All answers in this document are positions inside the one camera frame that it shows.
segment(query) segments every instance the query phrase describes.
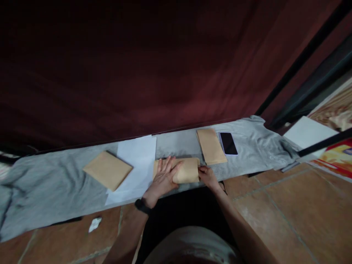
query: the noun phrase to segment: tiled floor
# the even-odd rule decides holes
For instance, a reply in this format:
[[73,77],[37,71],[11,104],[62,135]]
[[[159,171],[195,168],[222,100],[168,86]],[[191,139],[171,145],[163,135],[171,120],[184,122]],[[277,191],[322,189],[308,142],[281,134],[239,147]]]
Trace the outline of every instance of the tiled floor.
[[[308,164],[224,182],[235,207],[280,263],[352,263],[352,184]],[[100,264],[131,208],[27,232],[0,244],[1,262]],[[97,216],[103,220],[89,234]]]

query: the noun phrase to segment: brown paper envelope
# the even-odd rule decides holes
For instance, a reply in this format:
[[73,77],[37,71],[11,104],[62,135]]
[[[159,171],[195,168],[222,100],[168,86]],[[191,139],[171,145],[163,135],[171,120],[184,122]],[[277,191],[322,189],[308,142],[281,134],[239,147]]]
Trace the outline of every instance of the brown paper envelope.
[[227,162],[227,158],[214,129],[197,130],[197,138],[207,165]]
[[[180,170],[176,173],[176,175],[172,178],[174,183],[193,183],[199,182],[198,177],[198,165],[200,165],[199,158],[180,158],[175,159],[172,167],[175,167],[176,164],[180,161],[183,161],[183,165]],[[154,161],[154,171],[153,171],[153,179],[157,173],[159,161]]]
[[88,163],[83,171],[88,173],[106,188],[115,191],[133,167],[106,151]]

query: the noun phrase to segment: wristwatch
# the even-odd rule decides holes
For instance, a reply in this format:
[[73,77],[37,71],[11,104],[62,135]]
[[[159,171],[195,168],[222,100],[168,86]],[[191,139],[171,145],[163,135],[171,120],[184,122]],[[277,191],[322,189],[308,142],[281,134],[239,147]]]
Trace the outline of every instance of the wristwatch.
[[135,207],[140,210],[141,212],[143,213],[146,213],[147,215],[150,215],[151,214],[151,208],[147,207],[145,204],[144,204],[144,199],[142,198],[141,199],[138,199],[137,201],[135,201]]

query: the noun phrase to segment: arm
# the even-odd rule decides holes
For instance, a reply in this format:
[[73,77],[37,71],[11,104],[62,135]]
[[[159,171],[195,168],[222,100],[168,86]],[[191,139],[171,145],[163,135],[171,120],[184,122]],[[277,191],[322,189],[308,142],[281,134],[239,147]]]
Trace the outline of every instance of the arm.
[[200,167],[199,176],[215,195],[244,260],[251,264],[278,263],[263,241],[232,205],[231,200],[217,182],[213,170],[206,166]]
[[[142,197],[147,207],[153,208],[162,195],[172,189],[178,188],[178,185],[172,182],[172,178],[179,171],[182,162],[179,162],[171,169],[174,160],[175,157],[171,158],[169,156],[164,165],[162,164],[162,160],[159,160],[158,170],[153,183]],[[133,209],[126,221],[122,223],[121,232],[107,254],[103,264],[132,263],[147,219],[147,214],[136,208]]]

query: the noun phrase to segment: smartphone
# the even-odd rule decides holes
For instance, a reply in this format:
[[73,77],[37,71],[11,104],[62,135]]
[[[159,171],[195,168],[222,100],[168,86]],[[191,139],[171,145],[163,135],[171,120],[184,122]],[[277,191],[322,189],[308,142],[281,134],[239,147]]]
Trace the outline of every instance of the smartphone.
[[220,132],[221,145],[226,155],[238,155],[231,133]]

